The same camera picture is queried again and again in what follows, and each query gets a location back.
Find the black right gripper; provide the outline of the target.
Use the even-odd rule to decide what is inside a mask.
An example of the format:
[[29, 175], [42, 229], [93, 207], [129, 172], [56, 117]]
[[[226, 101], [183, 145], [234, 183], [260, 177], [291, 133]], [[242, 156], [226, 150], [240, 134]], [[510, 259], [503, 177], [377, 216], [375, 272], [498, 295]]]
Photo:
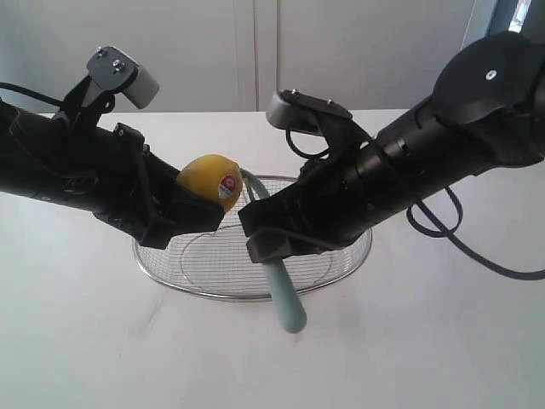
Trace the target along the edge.
[[309, 159], [298, 179], [275, 194], [259, 178], [247, 181], [257, 199], [238, 217], [250, 237], [246, 247], [254, 263], [348, 247], [396, 215], [383, 196], [392, 179], [369, 144], [336, 157]]

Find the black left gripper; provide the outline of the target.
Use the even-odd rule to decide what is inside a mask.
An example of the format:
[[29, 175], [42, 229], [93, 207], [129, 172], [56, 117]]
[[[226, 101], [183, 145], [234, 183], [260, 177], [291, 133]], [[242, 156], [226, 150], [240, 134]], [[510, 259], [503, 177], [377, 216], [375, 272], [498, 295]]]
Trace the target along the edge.
[[106, 173], [106, 208], [95, 217], [126, 233], [140, 246], [165, 250], [172, 238], [214, 232], [225, 211], [206, 199], [186, 199], [180, 171], [151, 152], [143, 134], [118, 123], [114, 157]]

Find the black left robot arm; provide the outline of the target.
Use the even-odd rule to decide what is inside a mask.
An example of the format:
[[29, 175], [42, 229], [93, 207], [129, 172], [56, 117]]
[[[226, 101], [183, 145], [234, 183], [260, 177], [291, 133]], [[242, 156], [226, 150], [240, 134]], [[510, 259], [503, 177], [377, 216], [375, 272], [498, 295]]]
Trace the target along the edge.
[[86, 210], [163, 250], [175, 236], [214, 232], [225, 211], [180, 186], [179, 171], [154, 155], [125, 124], [69, 130], [7, 103], [1, 105], [1, 190]]

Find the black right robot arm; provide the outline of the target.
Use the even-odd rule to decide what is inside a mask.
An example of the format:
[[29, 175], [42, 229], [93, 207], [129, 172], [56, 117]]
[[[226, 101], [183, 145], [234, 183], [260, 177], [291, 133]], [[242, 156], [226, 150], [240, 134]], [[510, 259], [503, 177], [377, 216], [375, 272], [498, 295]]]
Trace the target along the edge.
[[253, 262], [336, 251], [467, 176], [544, 158], [544, 47], [516, 32], [456, 54], [433, 92], [369, 135], [344, 107], [295, 90], [272, 98], [267, 121], [321, 136], [296, 181], [239, 213]]

